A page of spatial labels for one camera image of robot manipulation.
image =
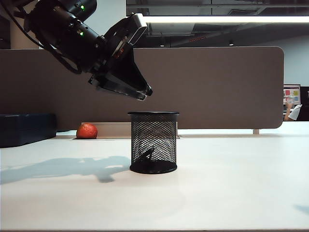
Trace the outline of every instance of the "mesh wire basket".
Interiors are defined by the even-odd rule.
[[[161,174],[177,169],[177,112],[129,112],[131,115],[130,170]]]

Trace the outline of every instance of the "blue case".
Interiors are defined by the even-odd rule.
[[[0,114],[0,147],[34,143],[56,136],[54,114]]]

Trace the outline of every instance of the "hand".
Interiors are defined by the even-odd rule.
[[[287,109],[292,109],[294,107],[294,103],[289,103],[288,101],[285,103]]]

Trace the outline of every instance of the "fluorescent light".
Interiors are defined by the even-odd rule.
[[[144,16],[145,23],[309,23],[309,16]]]

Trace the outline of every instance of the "cubicle divider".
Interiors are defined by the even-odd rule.
[[[55,113],[58,128],[129,122],[129,111],[177,111],[179,129],[263,129],[282,123],[278,47],[141,48],[146,101],[96,91],[44,50],[0,50],[0,113]]]

